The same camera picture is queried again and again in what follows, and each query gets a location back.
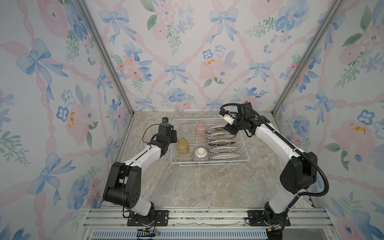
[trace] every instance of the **pink glass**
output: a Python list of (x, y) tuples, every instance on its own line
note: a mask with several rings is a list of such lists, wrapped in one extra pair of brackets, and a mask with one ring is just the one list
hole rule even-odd
[(196, 138), (205, 138), (206, 137), (205, 131), (206, 131), (205, 124), (202, 122), (199, 122), (198, 124), (196, 124), (195, 137)]

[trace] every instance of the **dish rack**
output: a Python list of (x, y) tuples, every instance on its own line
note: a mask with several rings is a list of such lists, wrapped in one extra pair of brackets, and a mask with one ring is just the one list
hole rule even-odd
[[(209, 146), (208, 142), (209, 140), (206, 140), (205, 138), (197, 139), (195, 136), (195, 127), (196, 124), (202, 122), (206, 126), (206, 130), (214, 127), (216, 125), (226, 124), (227, 122), (222, 118), (206, 118), (206, 119), (174, 119), (172, 121), (172, 125), (174, 126), (174, 129), (177, 131), (177, 139), (184, 138), (188, 141), (189, 145), (189, 154), (188, 155), (179, 155), (177, 154), (177, 144), (171, 144), (171, 163), (179, 164), (180, 166), (208, 166), (208, 165), (229, 165), (229, 164), (239, 164), (239, 162), (243, 161), (249, 161), (249, 155), (247, 148), (245, 147), (243, 135), (241, 134), (241, 131), (239, 131), (236, 135), (236, 137), (232, 139), (228, 139), (228, 141), (236, 141), (236, 143), (231, 144), (233, 147), (238, 147), (239, 149), (234, 151), (233, 153), (241, 155), (240, 158), (236, 159), (220, 159), (220, 160), (211, 160), (211, 158), (217, 154), (220, 154), (219, 152), (211, 153), (210, 150), (214, 147), (217, 147), (217, 145)], [(184, 124), (188, 124), (190, 126), (190, 136), (181, 136), (181, 126)], [(199, 147), (203, 147), (208, 151), (208, 154), (210, 155), (210, 160), (206, 162), (195, 162), (192, 159), (192, 155), (195, 152), (195, 150)]]

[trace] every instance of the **white plate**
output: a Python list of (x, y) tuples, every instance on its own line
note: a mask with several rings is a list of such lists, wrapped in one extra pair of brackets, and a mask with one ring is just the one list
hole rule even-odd
[(241, 155), (234, 154), (234, 153), (220, 153), (215, 154), (211, 157), (212, 160), (223, 160), (223, 159), (236, 159), (240, 158)]
[(214, 132), (221, 132), (224, 130), (225, 124), (217, 125), (211, 128), (208, 128), (205, 133), (206, 134), (212, 134)]
[(212, 148), (209, 151), (211, 153), (214, 153), (214, 152), (234, 152), (234, 151), (237, 151), (237, 150), (239, 150), (238, 147), (232, 147), (231, 145), (225, 145), (225, 146), (214, 147), (214, 148)]
[(231, 139), (236, 135), (230, 134), (228, 131), (214, 132), (208, 135), (205, 139), (207, 140), (218, 140), (218, 139)]
[(230, 139), (219, 139), (215, 141), (210, 141), (208, 143), (209, 146), (217, 145), (217, 146), (224, 146), (224, 145), (230, 145), (235, 144), (236, 141), (230, 140)]

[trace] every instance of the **black mounting plate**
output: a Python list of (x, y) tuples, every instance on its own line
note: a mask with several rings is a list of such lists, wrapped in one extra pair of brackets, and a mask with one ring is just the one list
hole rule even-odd
[[(157, 217), (156, 226), (166, 227), (168, 225), (168, 210), (155, 210), (155, 218)], [(142, 227), (143, 225), (137, 221), (133, 212), (129, 213), (127, 226)]]
[[(249, 210), (247, 211), (249, 221), (252, 222), (253, 220), (256, 220), (258, 218), (261, 218), (263, 216), (264, 210)], [(291, 225), (291, 222), (289, 219), (285, 219), (285, 226), (288, 227)], [(254, 222), (251, 224), (251, 227), (256, 227), (256, 226), (269, 226), (264, 222), (264, 220)]]

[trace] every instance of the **yellow glass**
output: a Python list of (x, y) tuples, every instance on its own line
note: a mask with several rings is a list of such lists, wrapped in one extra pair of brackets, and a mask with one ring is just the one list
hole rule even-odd
[(189, 154), (189, 145), (188, 141), (184, 138), (181, 138), (177, 141), (177, 154), (179, 155), (187, 155)]

